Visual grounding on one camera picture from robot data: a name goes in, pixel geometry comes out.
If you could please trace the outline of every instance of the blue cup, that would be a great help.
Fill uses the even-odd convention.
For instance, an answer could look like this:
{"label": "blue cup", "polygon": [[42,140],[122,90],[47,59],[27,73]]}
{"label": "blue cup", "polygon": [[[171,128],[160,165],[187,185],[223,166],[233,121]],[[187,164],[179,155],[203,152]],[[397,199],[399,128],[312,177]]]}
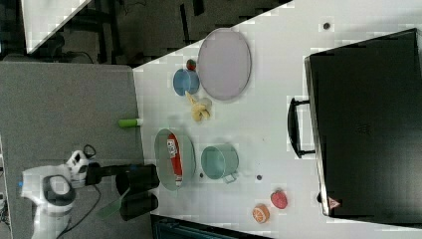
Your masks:
{"label": "blue cup", "polygon": [[189,94],[195,94],[199,89],[198,74],[194,71],[180,69],[173,77],[173,88],[177,95],[183,97],[185,91]]}
{"label": "blue cup", "polygon": [[236,181],[239,157],[230,144],[208,146],[201,155],[202,169],[211,179],[223,178],[225,183]]}

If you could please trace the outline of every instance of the white table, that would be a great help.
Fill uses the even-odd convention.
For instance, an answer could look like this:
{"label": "white table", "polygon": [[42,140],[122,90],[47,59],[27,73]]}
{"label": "white table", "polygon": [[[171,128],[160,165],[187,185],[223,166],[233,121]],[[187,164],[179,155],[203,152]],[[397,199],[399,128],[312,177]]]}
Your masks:
{"label": "white table", "polygon": [[21,0],[27,53],[31,54],[91,0]]}
{"label": "white table", "polygon": [[[324,30],[322,24],[331,28]],[[298,159],[287,134],[290,99],[308,95],[304,58],[312,53],[367,40],[413,27],[422,27],[420,0],[296,0],[235,26],[245,35],[252,54],[250,82],[240,98],[213,101],[212,119],[196,123],[190,105],[172,89],[172,77],[190,58],[196,59],[202,42],[134,69],[145,158],[154,162],[153,143],[164,127],[181,128],[190,135],[196,155],[191,184],[177,195],[162,185],[153,214],[271,238],[420,238],[422,231],[334,220],[322,215],[314,156]],[[200,89],[195,97],[207,97]],[[308,106],[301,107],[302,139],[313,148]],[[201,151],[208,145],[232,143],[240,158],[238,180],[200,178]],[[256,175],[263,175],[258,181]],[[287,191],[289,206],[272,206],[271,193]],[[268,223],[258,224],[252,209],[270,208]]]}

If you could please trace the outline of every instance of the ceramic mug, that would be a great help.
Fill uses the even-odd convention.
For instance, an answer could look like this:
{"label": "ceramic mug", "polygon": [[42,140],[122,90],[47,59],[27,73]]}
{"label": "ceramic mug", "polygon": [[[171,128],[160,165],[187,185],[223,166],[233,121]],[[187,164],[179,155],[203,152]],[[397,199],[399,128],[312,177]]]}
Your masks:
{"label": "ceramic mug", "polygon": [[201,155],[202,169],[211,179],[223,178],[225,183],[236,181],[239,157],[230,144],[208,146]]}

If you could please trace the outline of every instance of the gray floor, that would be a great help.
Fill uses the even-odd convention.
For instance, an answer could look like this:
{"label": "gray floor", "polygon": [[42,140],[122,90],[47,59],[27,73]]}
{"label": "gray floor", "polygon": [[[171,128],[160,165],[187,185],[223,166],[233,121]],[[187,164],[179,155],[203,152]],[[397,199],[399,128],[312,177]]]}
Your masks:
{"label": "gray floor", "polygon": [[[33,233],[35,208],[31,200],[21,197],[18,186],[23,170],[62,164],[86,143],[96,148],[95,161],[101,166],[143,163],[138,128],[117,125],[119,119],[137,117],[130,71],[124,66],[92,64],[0,64],[0,132],[15,239],[29,239]],[[99,189],[100,204],[62,238],[151,238],[148,214],[127,222],[119,214],[98,219],[96,212],[118,198],[112,177],[105,177]],[[97,197],[91,186],[77,189],[71,226],[92,208]],[[9,235],[8,229],[2,229],[0,238]]]}
{"label": "gray floor", "polygon": [[25,33],[19,9],[20,1],[0,0],[0,56],[25,54]]}
{"label": "gray floor", "polygon": [[[93,2],[88,6],[94,8]],[[102,0],[107,11],[106,0]],[[187,45],[184,41],[180,5],[184,4],[189,39],[199,41],[211,31],[231,27],[282,5],[288,0],[204,0],[205,12],[194,16],[192,0],[124,0],[128,13],[115,2],[117,27],[123,55],[118,64],[144,64]],[[65,31],[66,51],[84,51],[95,60],[99,52],[98,36],[87,32]],[[111,64],[110,27],[105,24],[107,62]]]}
{"label": "gray floor", "polygon": [[[3,166],[3,160],[0,159],[0,167]],[[0,192],[2,192],[4,195],[6,195],[6,187],[5,187],[5,181],[4,181],[4,175],[2,172],[0,172]],[[10,236],[9,228],[6,224],[0,223],[0,238],[1,239],[10,239],[12,238]]]}

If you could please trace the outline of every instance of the red triangle sticker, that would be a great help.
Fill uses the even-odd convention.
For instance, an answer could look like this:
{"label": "red triangle sticker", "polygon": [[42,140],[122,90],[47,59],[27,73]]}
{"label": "red triangle sticker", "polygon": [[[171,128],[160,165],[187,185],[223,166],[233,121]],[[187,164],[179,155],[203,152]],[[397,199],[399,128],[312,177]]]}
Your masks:
{"label": "red triangle sticker", "polygon": [[328,198],[328,204],[329,204],[329,210],[332,210],[335,207],[338,207],[339,205],[341,205],[339,202],[335,201],[332,198]]}

